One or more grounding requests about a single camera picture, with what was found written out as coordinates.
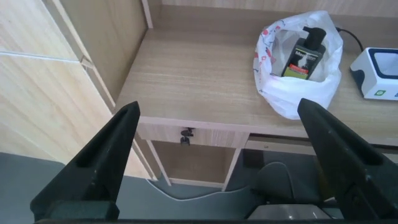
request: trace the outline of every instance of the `drawer lock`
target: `drawer lock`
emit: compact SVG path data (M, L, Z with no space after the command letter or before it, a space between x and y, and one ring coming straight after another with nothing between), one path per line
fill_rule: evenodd
M180 139L181 145L183 145L183 144L191 145L189 137L193 137L192 130L194 130L194 128L187 128L187 130L181 131L181 135L182 135L182 137Z

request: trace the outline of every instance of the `pump dispenser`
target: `pump dispenser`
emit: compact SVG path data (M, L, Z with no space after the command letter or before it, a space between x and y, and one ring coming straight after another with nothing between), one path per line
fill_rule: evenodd
M308 80L326 51L325 46L322 45L326 36L323 29L304 27L303 30L308 32L308 37L299 38L296 42L282 72L283 77Z

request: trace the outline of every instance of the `desk drawer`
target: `desk drawer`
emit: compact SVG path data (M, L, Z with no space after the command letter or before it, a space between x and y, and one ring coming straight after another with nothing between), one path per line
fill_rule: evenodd
M310 141L291 140L283 138L249 137L245 149L257 149L273 152L288 152L316 156ZM388 150L375 147L392 162L398 163L398 150Z
M176 143L180 143L183 130L187 127L143 123L137 127L142 139ZM191 144L232 148L243 148L249 137L249 133L202 128L195 128L192 134L193 137L189 137Z

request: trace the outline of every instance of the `desk surface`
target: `desk surface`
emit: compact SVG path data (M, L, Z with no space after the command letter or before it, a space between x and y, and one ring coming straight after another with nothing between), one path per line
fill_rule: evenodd
M256 91L252 60L258 34L167 26L147 31L117 110L137 100L143 123L307 137L300 121L279 116ZM357 55L344 53L329 111L369 142L398 146L398 103L361 97L348 70Z

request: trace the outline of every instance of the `white plastic bag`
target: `white plastic bag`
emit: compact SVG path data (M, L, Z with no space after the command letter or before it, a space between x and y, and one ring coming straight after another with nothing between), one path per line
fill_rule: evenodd
M304 26L326 31L322 42L326 52L309 80L280 77L296 41L308 35ZM297 108L302 98L328 108L341 79L338 66L342 53L343 40L326 11L279 20L265 27L257 42L253 62L257 90L276 112L288 119L300 119Z

